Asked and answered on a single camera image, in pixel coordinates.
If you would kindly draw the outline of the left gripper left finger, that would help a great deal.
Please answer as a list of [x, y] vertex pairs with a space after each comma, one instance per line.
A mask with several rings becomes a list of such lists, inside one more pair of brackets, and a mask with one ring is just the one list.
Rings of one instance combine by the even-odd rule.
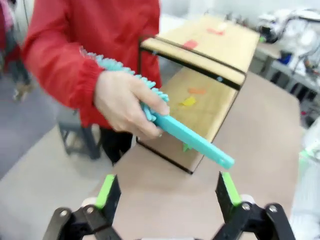
[[121, 196], [118, 177], [108, 174], [93, 204], [72, 211], [59, 207], [49, 221], [44, 240], [81, 240], [93, 235], [97, 240], [120, 240], [112, 227]]

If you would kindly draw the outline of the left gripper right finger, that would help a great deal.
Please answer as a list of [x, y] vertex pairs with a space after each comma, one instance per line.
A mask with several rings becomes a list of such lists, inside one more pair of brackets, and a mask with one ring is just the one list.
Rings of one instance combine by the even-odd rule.
[[284, 208], [269, 203], [261, 208], [241, 199], [228, 172], [219, 172], [215, 189], [224, 224], [214, 240], [238, 240], [243, 233], [253, 233], [258, 240], [294, 240]]

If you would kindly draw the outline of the person's right hand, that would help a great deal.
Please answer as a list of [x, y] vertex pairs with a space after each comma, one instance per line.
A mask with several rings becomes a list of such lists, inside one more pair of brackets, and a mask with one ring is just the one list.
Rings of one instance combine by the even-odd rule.
[[103, 71], [94, 90], [94, 105], [117, 132], [153, 139], [162, 130], [147, 120], [140, 101], [161, 115], [168, 115], [168, 105], [140, 79], [122, 71]]

